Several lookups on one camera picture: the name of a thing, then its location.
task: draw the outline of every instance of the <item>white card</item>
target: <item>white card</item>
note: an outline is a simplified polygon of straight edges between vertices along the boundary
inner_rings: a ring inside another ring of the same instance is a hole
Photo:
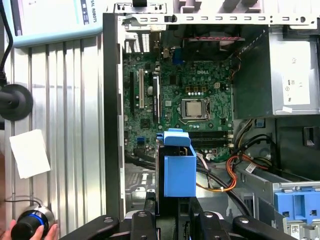
[[[21,179],[51,170],[41,130],[11,136],[9,139]]]

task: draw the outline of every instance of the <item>corrugated metal wall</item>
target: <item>corrugated metal wall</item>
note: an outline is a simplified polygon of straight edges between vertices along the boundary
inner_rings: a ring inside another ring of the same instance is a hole
[[[50,206],[62,237],[106,213],[102,36],[15,49],[5,72],[34,99],[27,118],[5,122],[6,197]],[[42,130],[51,171],[20,179],[9,137],[34,129]],[[7,224],[27,206],[7,203]]]

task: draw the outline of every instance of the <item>human hand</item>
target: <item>human hand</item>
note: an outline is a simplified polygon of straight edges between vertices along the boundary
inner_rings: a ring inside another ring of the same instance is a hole
[[[16,221],[12,220],[10,223],[9,229],[4,233],[2,240],[11,240],[11,230],[12,228],[16,225]],[[42,234],[44,232],[44,226],[41,225],[40,227],[37,228],[35,231],[34,235],[30,240],[41,240],[42,239]],[[44,240],[57,240],[58,239],[58,225],[54,224],[48,234],[45,236]]]

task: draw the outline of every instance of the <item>motherboard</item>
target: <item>motherboard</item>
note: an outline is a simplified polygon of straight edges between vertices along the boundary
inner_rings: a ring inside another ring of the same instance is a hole
[[[124,145],[152,156],[156,134],[169,128],[189,133],[208,161],[230,155],[233,121],[231,61],[175,62],[151,53],[123,56]]]

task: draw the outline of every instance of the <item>blue drive cage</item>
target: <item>blue drive cage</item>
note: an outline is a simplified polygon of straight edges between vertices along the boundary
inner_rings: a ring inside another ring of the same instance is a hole
[[[157,137],[163,139],[164,146],[180,147],[185,152],[185,155],[164,157],[164,196],[195,197],[197,155],[189,134],[170,128]]]
[[[320,192],[312,187],[294,192],[276,192],[274,206],[289,221],[311,224],[314,219],[320,218]]]

